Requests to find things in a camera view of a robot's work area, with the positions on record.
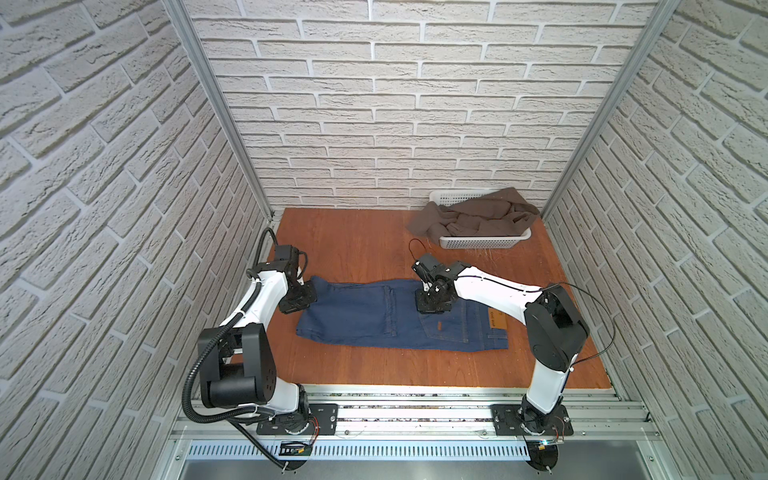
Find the blue denim jeans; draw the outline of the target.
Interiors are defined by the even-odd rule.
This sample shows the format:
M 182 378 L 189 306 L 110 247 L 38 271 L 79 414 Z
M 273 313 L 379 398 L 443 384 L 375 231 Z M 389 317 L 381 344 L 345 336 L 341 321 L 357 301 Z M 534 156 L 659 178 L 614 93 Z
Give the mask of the blue denim jeans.
M 299 318 L 296 335 L 322 344 L 482 352 L 506 350 L 507 330 L 490 324 L 489 308 L 456 300 L 450 311 L 417 310 L 418 280 L 329 283 L 314 277 L 317 301 Z

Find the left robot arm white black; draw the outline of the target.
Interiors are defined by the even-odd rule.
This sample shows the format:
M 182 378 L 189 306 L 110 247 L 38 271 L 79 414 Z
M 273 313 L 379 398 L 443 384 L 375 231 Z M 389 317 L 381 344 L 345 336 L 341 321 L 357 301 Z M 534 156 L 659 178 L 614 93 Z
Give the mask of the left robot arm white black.
M 310 281 L 302 278 L 306 254 L 277 245 L 274 258 L 247 271 L 250 286 L 220 326 L 198 337 L 198 358 L 185 380 L 182 405 L 197 423 L 268 421 L 290 435 L 313 424 L 305 389 L 282 380 L 267 329 L 276 311 L 289 314 L 317 300 Z

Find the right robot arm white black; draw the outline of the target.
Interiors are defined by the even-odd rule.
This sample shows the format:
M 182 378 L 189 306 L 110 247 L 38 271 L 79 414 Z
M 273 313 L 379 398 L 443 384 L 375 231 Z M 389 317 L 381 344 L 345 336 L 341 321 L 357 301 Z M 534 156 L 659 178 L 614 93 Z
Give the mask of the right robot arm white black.
M 460 261 L 446 266 L 430 254 L 417 259 L 412 270 L 423 283 L 415 294 L 419 312 L 444 313 L 462 299 L 504 313 L 526 327 L 535 364 L 531 384 L 513 413 L 519 422 L 513 430 L 531 436 L 572 435 L 563 392 L 590 330 L 568 291 L 559 284 L 519 284 Z

